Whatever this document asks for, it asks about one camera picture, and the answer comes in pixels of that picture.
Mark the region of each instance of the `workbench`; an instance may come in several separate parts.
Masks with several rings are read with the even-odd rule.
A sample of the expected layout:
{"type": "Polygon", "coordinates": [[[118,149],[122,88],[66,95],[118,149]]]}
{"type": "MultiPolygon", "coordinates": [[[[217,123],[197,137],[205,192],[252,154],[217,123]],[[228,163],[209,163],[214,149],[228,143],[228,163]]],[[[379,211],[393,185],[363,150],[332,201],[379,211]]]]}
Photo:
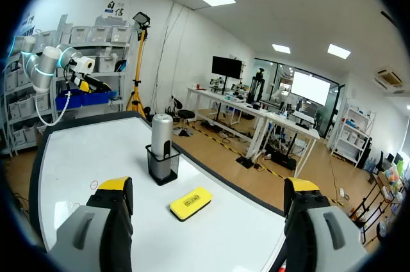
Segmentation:
{"type": "Polygon", "coordinates": [[[29,210],[46,250],[57,228],[102,182],[133,180],[133,271],[269,271],[284,242],[283,212],[225,180],[178,145],[178,178],[148,174],[151,126],[135,112],[60,122],[44,133],[33,165],[29,210]],[[169,204],[202,186],[209,205],[185,222],[169,204]]]}

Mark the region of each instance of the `pen holder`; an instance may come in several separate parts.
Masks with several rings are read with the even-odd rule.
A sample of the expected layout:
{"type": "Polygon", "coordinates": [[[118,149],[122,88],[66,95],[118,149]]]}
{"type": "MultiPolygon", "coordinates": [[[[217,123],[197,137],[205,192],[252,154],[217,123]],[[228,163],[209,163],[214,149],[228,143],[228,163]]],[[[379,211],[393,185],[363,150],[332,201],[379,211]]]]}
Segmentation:
{"type": "Polygon", "coordinates": [[[179,155],[171,146],[171,154],[168,158],[159,160],[151,150],[151,145],[145,146],[148,155],[148,172],[157,185],[162,186],[178,178],[179,155]]]}

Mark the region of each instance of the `yellow and black tape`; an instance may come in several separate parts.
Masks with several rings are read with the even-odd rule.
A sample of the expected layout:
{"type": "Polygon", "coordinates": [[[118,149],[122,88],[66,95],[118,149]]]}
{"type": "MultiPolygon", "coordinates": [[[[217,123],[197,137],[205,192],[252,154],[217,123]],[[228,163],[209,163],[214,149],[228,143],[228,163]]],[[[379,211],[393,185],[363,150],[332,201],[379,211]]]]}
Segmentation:
{"type": "MultiPolygon", "coordinates": [[[[204,131],[202,131],[202,130],[196,128],[193,124],[190,125],[190,127],[191,127],[192,129],[195,129],[196,131],[202,133],[203,135],[205,135],[205,136],[208,137],[209,139],[211,139],[211,140],[217,142],[218,144],[221,144],[223,147],[225,147],[226,149],[229,149],[231,152],[234,152],[235,154],[238,154],[238,155],[241,156],[241,157],[245,157],[243,154],[241,154],[241,153],[238,152],[237,150],[235,150],[235,149],[233,149],[233,148],[231,148],[231,147],[225,145],[225,143],[219,141],[218,139],[215,139],[214,137],[210,136],[208,133],[206,133],[206,132],[204,132],[204,131]]],[[[264,169],[265,171],[268,171],[268,172],[271,173],[272,175],[278,176],[278,177],[281,178],[281,179],[285,179],[284,176],[282,176],[281,174],[276,173],[275,171],[272,171],[271,169],[267,168],[265,165],[259,164],[259,163],[255,163],[255,164],[259,165],[259,167],[261,167],[261,168],[264,169]]],[[[344,204],[343,204],[343,203],[337,202],[337,201],[335,201],[334,199],[329,198],[329,197],[326,197],[326,198],[327,198],[328,200],[330,200],[331,202],[333,202],[334,204],[337,203],[338,205],[344,207],[344,204]]]]}

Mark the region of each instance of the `chair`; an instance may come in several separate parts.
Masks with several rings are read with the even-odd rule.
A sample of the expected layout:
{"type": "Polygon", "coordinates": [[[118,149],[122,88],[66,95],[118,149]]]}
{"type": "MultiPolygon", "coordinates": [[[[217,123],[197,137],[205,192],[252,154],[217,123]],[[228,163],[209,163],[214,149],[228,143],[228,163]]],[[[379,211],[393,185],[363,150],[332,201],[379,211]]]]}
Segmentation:
{"type": "Polygon", "coordinates": [[[195,113],[189,110],[179,110],[178,116],[182,120],[182,127],[174,128],[173,133],[176,134],[177,136],[191,136],[193,133],[190,129],[185,127],[185,122],[189,118],[194,118],[195,113]]]}

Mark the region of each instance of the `white table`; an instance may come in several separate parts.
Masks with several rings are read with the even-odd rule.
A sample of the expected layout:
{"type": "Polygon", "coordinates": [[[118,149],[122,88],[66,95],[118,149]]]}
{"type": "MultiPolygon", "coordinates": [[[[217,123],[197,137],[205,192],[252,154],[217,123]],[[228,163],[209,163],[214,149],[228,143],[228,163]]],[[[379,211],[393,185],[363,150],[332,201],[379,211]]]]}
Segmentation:
{"type": "Polygon", "coordinates": [[[250,145],[249,145],[249,148],[248,148],[248,151],[247,151],[247,154],[246,154],[246,158],[252,157],[252,152],[254,152],[255,148],[256,148],[255,144],[256,144],[258,138],[261,136],[261,130],[262,130],[262,127],[263,127],[263,123],[265,122],[265,115],[266,115],[267,111],[264,110],[264,109],[256,110],[256,109],[253,109],[253,108],[249,108],[247,106],[247,104],[245,104],[243,102],[233,102],[231,100],[225,99],[225,96],[223,96],[223,95],[213,93],[213,92],[209,92],[209,91],[204,91],[204,90],[196,90],[195,88],[188,88],[188,93],[186,94],[186,101],[185,101],[185,105],[184,105],[184,107],[186,109],[190,108],[189,105],[190,105],[190,100],[191,100],[191,94],[193,94],[193,93],[197,95],[197,100],[196,100],[196,103],[195,103],[195,107],[193,109],[194,112],[195,112],[195,118],[193,120],[196,120],[198,117],[200,117],[204,120],[207,120],[211,124],[219,126],[223,129],[233,133],[234,135],[239,136],[240,138],[242,138],[246,141],[249,141],[250,145]],[[242,133],[239,133],[239,132],[235,131],[234,129],[229,128],[228,126],[222,125],[222,124],[210,119],[209,117],[200,114],[198,112],[198,110],[199,110],[198,108],[199,108],[199,102],[201,101],[201,97],[208,98],[208,99],[211,99],[211,100],[215,100],[217,102],[220,102],[221,104],[227,104],[228,106],[231,106],[234,109],[238,109],[242,112],[254,115],[257,118],[257,120],[255,122],[255,124],[256,124],[255,127],[256,128],[255,128],[255,133],[254,133],[253,137],[250,138],[248,136],[244,136],[242,133]]]}
{"type": "Polygon", "coordinates": [[[268,126],[269,126],[269,123],[272,124],[272,128],[270,128],[270,130],[268,132],[268,136],[266,137],[266,141],[265,141],[265,144],[263,145],[262,149],[265,148],[265,146],[267,144],[267,141],[270,137],[270,134],[271,134],[272,130],[274,129],[273,125],[280,125],[282,127],[285,127],[287,129],[290,129],[290,130],[296,132],[297,134],[302,134],[302,135],[304,135],[305,137],[308,138],[308,143],[306,145],[306,148],[303,150],[303,153],[302,153],[302,155],[301,155],[301,157],[300,157],[300,159],[299,159],[299,161],[296,165],[296,170],[295,170],[295,173],[294,173],[294,177],[298,177],[299,174],[300,174],[300,171],[302,171],[306,161],[308,160],[313,147],[315,146],[316,140],[320,139],[318,131],[316,129],[313,129],[313,128],[310,128],[309,130],[307,130],[305,128],[297,126],[295,122],[287,119],[284,116],[280,116],[276,113],[267,113],[265,116],[266,116],[266,123],[265,123],[265,126],[263,127],[263,130],[262,130],[262,133],[261,133],[262,136],[259,137],[258,141],[256,142],[256,144],[254,146],[254,151],[251,152],[251,154],[253,156],[252,162],[254,162],[260,156],[260,154],[262,153],[262,151],[258,152],[258,150],[259,150],[259,148],[262,144],[263,135],[266,133],[266,131],[268,129],[268,126]]]}
{"type": "Polygon", "coordinates": [[[158,186],[147,168],[149,125],[137,117],[104,121],[123,114],[64,122],[46,131],[33,167],[30,215],[40,225],[47,250],[56,242],[56,229],[86,204],[98,184],[130,176],[133,271],[268,271],[284,242],[284,218],[277,210],[228,186],[184,152],[177,180],[158,186]],[[61,124],[71,128],[56,130],[61,124]],[[178,221],[169,204],[199,186],[212,193],[211,203],[178,221]]]}

